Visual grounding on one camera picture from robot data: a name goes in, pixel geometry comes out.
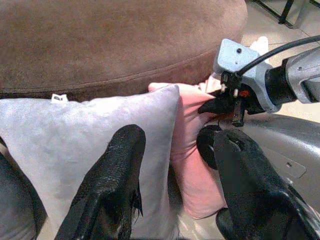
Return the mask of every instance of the gray pillow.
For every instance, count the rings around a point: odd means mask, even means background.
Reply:
[[[0,239],[31,240],[35,237],[30,193],[0,153]]]
[[[174,239],[178,229],[169,206],[168,168],[179,89],[88,102],[47,99],[0,100],[0,136],[30,179],[56,234],[85,174],[113,134],[136,124],[146,135],[140,169],[143,217],[132,238]]]

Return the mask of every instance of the black cable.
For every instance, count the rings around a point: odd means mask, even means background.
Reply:
[[[248,63],[243,68],[241,68],[240,70],[236,71],[234,73],[234,75],[237,78],[241,78],[241,76],[243,74],[245,74],[247,71],[249,71],[250,69],[252,69],[256,65],[258,65],[259,63],[263,62],[264,60],[272,57],[273,55],[276,55],[276,54],[278,54],[280,52],[283,52],[285,50],[288,50],[288,49],[291,49],[291,48],[294,48],[294,47],[298,47],[298,46],[301,46],[301,45],[304,45],[304,44],[310,44],[310,43],[317,42],[317,41],[320,41],[320,35],[310,36],[310,37],[307,37],[307,38],[299,39],[297,41],[289,42],[289,43],[287,43],[285,45],[277,47],[276,49],[273,49],[272,51],[267,52],[266,54],[258,57],[255,60],[253,60],[252,62]]]

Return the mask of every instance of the pillow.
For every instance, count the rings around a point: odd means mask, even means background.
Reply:
[[[179,100],[175,85],[127,97],[54,103],[47,99],[0,100],[0,136],[30,179],[53,233],[113,134],[128,124],[145,131],[139,183],[143,217],[133,220],[132,238],[174,239],[178,229],[169,206],[168,168]]]
[[[168,83],[151,83],[149,91],[167,86]],[[180,188],[183,208],[194,219],[212,215],[225,206],[219,174],[201,158],[196,141],[200,129],[214,115],[198,114],[198,108],[213,99],[203,91],[213,92],[220,82],[209,78],[199,86],[177,84],[180,101],[171,145],[171,164]]]
[[[0,239],[31,240],[36,227],[30,193],[0,153]]]

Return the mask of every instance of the floor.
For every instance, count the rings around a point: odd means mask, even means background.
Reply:
[[[286,4],[286,0],[265,0],[264,2],[279,11],[281,11]],[[256,3],[249,0],[246,1],[246,3],[248,22],[241,42],[245,46],[250,46],[259,37],[266,36],[269,42],[269,50],[272,50],[291,41],[320,35],[320,8],[312,4],[307,6],[308,14],[303,19],[301,26],[298,29],[289,29],[284,25],[278,24],[274,17]],[[288,15],[289,21],[294,22],[297,18],[297,7],[300,3],[299,0],[295,1],[295,4],[292,6],[292,13]],[[287,50],[270,58],[269,62],[274,67],[279,66],[283,59],[315,47],[320,47],[320,43],[311,43]],[[320,123],[320,103],[302,104],[298,101],[287,103],[282,106],[282,109],[277,114]],[[189,217],[181,207],[177,209],[179,211],[177,221],[182,236],[190,240],[224,239],[217,228],[215,215],[194,220]]]

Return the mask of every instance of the brown suede ottoman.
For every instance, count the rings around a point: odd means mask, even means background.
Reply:
[[[70,100],[197,84],[223,38],[240,40],[244,0],[1,0],[0,99]]]

